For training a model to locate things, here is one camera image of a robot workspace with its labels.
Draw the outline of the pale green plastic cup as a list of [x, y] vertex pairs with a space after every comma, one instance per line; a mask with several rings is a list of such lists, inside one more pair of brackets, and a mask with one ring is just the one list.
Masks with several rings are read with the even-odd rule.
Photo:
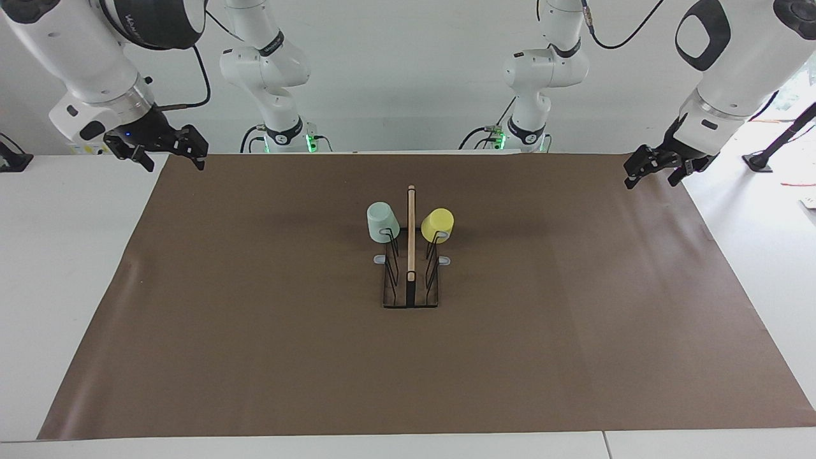
[[385, 201], [375, 201], [367, 208], [367, 226], [370, 238], [378, 244], [388, 244], [398, 238], [400, 224]]

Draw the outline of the yellow plastic cup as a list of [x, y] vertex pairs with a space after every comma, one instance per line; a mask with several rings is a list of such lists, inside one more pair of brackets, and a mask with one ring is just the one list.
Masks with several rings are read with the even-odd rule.
[[423, 219], [422, 236], [428, 243], [442, 244], [451, 237], [454, 223], [453, 213], [444, 207], [438, 207]]

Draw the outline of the black tripod stand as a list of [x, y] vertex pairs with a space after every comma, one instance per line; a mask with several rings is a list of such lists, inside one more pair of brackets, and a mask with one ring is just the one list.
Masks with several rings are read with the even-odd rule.
[[743, 162], [751, 171], [757, 173], [772, 173], [773, 169], [769, 166], [769, 160], [773, 154], [777, 153], [779, 149], [787, 143], [793, 141], [794, 137], [808, 124], [816, 119], [816, 101], [814, 101], [806, 110], [799, 114], [792, 124], [775, 138], [766, 148], [758, 153], [746, 154], [742, 156]]

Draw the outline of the black clamp stand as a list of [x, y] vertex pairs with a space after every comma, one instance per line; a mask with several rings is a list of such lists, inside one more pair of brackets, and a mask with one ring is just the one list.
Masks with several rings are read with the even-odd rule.
[[0, 131], [0, 173], [23, 172], [32, 160], [32, 154]]

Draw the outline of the brown paper table mat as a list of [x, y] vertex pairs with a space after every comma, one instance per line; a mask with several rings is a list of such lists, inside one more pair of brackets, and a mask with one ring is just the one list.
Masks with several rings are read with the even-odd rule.
[[[816, 426], [690, 195], [616, 155], [172, 157], [40, 439]], [[444, 207], [432, 310], [367, 208]]]

